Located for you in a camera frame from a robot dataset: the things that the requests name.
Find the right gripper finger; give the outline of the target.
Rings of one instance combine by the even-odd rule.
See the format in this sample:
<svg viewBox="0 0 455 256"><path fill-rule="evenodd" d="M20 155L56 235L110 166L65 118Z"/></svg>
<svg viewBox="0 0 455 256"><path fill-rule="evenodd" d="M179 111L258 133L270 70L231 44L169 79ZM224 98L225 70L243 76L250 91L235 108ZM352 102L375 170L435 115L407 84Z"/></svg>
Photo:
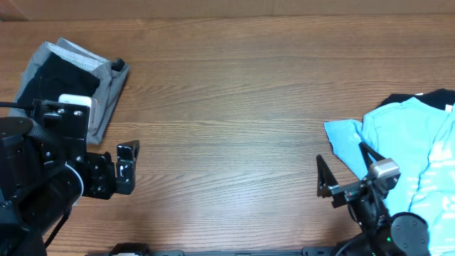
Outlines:
<svg viewBox="0 0 455 256"><path fill-rule="evenodd" d="M385 157L377 153L365 142L359 143L358 146L360 148L360 152L362 154L363 160L368 171L367 176L369 178L379 178L380 173L378 171L375 171L374 168L371 168L371 166L378 161L385 160Z"/></svg>
<svg viewBox="0 0 455 256"><path fill-rule="evenodd" d="M316 157L316 165L318 172L317 196L322 198L331 197L333 195L332 191L338 188L339 184L320 154Z"/></svg>

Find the black t-shirt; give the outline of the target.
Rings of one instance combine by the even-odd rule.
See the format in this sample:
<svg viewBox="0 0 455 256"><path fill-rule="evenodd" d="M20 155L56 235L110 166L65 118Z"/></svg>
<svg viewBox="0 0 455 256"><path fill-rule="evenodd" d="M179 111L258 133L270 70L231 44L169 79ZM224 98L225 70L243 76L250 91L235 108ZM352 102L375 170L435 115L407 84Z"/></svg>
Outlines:
<svg viewBox="0 0 455 256"><path fill-rule="evenodd" d="M17 103L32 105L34 100L58 101L62 94L91 97L100 79L51 53L26 83Z"/></svg>

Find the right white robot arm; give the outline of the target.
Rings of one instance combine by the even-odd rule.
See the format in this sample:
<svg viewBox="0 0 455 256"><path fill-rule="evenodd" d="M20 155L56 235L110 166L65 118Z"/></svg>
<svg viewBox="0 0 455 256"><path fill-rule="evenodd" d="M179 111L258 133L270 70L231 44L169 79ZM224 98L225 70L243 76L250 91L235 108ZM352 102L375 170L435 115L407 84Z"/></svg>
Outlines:
<svg viewBox="0 0 455 256"><path fill-rule="evenodd" d="M428 255L427 222L420 216L401 212L390 215L383 203L401 176L400 168L365 142L359 143L367 175L341 186L322 155L316 157L317 196L332 198L332 206L347 206L351 218L361 229L358 235L337 243L331 255Z"/></svg>

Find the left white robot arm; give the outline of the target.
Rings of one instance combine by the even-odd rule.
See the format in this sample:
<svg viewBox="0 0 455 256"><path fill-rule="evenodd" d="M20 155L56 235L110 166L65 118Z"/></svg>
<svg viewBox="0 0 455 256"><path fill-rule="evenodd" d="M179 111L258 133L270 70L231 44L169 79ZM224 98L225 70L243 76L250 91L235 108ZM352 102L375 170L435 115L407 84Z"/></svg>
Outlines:
<svg viewBox="0 0 455 256"><path fill-rule="evenodd" d="M109 200L136 185L137 140L72 161L59 139L23 117L1 118L1 254L46 255L82 197Z"/></svg>

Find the light blue t-shirt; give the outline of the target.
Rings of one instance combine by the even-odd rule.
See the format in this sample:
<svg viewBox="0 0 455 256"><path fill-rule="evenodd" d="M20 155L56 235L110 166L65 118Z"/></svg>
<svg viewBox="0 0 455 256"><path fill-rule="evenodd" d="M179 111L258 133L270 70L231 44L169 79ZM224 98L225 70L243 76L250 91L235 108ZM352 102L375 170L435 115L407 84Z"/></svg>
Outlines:
<svg viewBox="0 0 455 256"><path fill-rule="evenodd" d="M429 225L432 255L454 254L454 110L431 107L416 97L364 115L362 121L327 122L333 153L358 177L367 168L359 144L393 159L397 185L384 200L390 214L411 212Z"/></svg>

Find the grey folded shorts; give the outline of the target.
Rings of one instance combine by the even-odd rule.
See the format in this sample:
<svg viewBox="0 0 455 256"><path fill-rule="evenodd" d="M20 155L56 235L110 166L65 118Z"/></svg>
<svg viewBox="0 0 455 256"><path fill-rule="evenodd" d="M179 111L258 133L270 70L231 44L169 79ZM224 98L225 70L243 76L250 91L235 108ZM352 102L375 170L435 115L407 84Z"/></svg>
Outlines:
<svg viewBox="0 0 455 256"><path fill-rule="evenodd" d="M113 61L106 59L64 38L59 38L56 43L45 41L32 55L26 69L22 72L15 102L23 92L26 83L51 53L100 79L99 87L91 96L98 102L95 127L87 134L88 144L100 144L127 78L129 65L120 58Z"/></svg>

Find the black garment under blue shirt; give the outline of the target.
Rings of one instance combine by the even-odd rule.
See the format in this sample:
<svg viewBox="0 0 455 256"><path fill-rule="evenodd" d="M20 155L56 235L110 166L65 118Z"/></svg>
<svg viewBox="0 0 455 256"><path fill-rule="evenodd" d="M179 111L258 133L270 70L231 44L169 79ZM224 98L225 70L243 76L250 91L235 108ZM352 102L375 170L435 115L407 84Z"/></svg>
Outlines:
<svg viewBox="0 0 455 256"><path fill-rule="evenodd" d="M448 89L438 89L432 92L418 94L418 95L408 95L408 94L391 94L389 97L385 98L378 107L388 105L395 102L404 102L412 97L415 97L420 102L429 105L430 107L437 108L439 110L446 110L447 105L454 105L454 91Z"/></svg>

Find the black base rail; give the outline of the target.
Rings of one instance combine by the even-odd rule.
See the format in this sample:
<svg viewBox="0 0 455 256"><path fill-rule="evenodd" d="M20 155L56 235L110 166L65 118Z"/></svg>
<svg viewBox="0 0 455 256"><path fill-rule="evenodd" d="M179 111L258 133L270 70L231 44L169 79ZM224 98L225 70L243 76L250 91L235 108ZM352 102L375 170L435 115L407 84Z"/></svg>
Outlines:
<svg viewBox="0 0 455 256"><path fill-rule="evenodd" d="M303 247L299 250L234 250L185 252L182 250L151 250L144 243L120 243L109 252L89 252L87 256L330 256L335 246Z"/></svg>

